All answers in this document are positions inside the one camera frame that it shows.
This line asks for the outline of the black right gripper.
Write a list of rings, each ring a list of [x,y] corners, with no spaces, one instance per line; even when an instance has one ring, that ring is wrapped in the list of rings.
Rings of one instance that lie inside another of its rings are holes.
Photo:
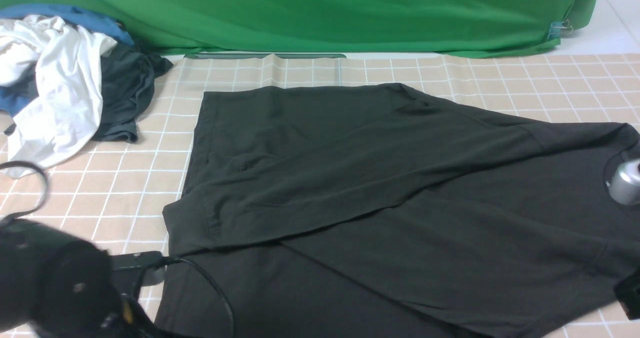
[[[614,287],[614,294],[626,317],[631,320],[640,319],[640,277],[630,276]]]

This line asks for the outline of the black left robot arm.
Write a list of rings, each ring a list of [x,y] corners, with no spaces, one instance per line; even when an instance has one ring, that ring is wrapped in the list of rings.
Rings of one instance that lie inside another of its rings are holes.
[[[1,226],[1,331],[29,325],[44,338],[115,338],[122,300],[112,261],[94,244],[44,224]]]

